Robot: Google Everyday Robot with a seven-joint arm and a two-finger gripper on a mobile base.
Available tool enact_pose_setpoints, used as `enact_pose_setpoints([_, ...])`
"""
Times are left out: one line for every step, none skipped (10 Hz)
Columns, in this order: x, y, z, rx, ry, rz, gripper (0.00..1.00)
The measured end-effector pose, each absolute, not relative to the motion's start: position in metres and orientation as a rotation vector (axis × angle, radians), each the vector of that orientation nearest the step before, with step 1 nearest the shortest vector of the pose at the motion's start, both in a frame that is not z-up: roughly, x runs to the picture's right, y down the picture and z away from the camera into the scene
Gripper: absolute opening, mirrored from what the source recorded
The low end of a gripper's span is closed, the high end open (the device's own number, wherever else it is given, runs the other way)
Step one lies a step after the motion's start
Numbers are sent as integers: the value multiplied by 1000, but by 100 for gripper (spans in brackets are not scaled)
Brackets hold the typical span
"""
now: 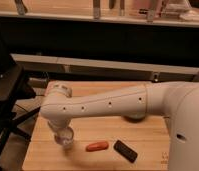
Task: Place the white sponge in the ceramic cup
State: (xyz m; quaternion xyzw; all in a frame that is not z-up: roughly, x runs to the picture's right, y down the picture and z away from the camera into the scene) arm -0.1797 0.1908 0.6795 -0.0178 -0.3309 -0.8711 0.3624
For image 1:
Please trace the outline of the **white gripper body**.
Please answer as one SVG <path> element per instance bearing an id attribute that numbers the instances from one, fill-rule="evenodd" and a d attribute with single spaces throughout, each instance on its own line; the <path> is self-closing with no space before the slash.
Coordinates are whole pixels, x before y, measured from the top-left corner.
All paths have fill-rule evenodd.
<path id="1" fill-rule="evenodd" d="M 48 126 L 54 134 L 54 140 L 63 147 L 71 147 L 74 141 L 74 131 L 68 122 L 55 124 L 48 122 Z"/>

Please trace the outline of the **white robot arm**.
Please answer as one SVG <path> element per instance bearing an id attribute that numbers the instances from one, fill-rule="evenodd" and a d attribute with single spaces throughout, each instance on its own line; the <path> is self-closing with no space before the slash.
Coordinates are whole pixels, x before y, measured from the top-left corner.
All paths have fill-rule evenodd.
<path id="1" fill-rule="evenodd" d="M 49 88 L 40 114 L 55 134 L 74 118 L 150 114 L 170 119 L 168 171 L 199 171 L 199 82 L 141 84 L 74 97 L 58 81 Z"/>

